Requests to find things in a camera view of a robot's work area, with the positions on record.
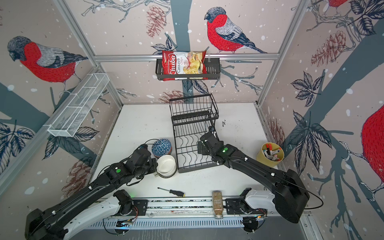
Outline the blue patterned bowl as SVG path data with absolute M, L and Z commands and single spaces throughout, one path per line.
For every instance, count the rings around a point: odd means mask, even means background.
M 157 140 L 152 145 L 152 153 L 155 158 L 160 158 L 164 155 L 170 155 L 172 153 L 172 144 L 168 139 Z

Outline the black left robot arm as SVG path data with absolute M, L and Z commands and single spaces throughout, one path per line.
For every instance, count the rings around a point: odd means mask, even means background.
M 156 171 L 147 145 L 135 149 L 131 156 L 108 166 L 93 182 L 61 203 L 44 211 L 35 209 L 27 215 L 27 240 L 62 240 L 69 233 L 65 226 L 103 196 L 132 179 L 143 179 Z

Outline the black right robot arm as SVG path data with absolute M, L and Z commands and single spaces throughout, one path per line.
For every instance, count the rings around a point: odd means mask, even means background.
M 218 165 L 240 171 L 266 187 L 274 195 L 272 200 L 276 211 L 287 221 L 297 224 L 310 199 L 299 175 L 293 170 L 286 172 L 268 167 L 238 148 L 224 144 L 212 133 L 200 137 L 212 160 Z

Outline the white ceramic bowl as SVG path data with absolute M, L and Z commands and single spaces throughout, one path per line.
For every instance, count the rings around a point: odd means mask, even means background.
M 171 178 L 177 172 L 176 160 L 171 155 L 161 156 L 157 164 L 157 173 L 162 178 Z

